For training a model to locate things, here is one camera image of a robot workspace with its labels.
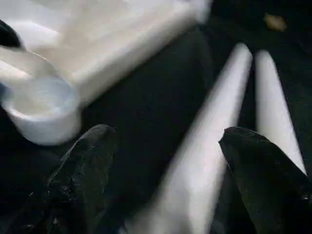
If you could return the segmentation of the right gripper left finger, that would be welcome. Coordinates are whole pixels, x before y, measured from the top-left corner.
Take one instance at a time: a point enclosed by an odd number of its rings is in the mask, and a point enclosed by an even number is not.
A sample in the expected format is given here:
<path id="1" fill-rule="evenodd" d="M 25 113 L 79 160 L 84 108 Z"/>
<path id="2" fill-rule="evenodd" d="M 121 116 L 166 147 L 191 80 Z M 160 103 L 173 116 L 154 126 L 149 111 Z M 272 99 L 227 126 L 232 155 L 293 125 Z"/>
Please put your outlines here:
<path id="1" fill-rule="evenodd" d="M 104 124 L 85 132 L 14 220 L 16 234 L 92 234 L 103 216 L 103 195 L 117 152 L 117 133 Z"/>

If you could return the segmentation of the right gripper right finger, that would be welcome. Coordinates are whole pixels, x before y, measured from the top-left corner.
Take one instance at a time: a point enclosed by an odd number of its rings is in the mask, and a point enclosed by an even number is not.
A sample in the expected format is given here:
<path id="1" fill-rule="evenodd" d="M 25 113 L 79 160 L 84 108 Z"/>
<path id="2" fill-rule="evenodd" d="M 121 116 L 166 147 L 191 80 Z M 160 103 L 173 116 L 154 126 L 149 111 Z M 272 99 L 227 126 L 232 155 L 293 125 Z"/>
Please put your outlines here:
<path id="1" fill-rule="evenodd" d="M 258 234 L 312 232 L 312 184 L 276 144 L 229 127 L 219 145 Z"/>

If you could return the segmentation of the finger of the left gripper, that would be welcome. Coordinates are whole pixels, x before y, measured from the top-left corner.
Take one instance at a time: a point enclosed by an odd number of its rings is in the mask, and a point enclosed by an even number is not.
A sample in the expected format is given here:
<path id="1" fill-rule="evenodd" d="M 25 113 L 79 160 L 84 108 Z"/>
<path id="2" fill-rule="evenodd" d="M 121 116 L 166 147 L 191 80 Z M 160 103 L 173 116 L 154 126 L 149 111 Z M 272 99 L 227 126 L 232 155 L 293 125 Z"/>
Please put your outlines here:
<path id="1" fill-rule="evenodd" d="M 5 47 L 20 48 L 20 39 L 13 28 L 0 20 L 0 44 Z"/>

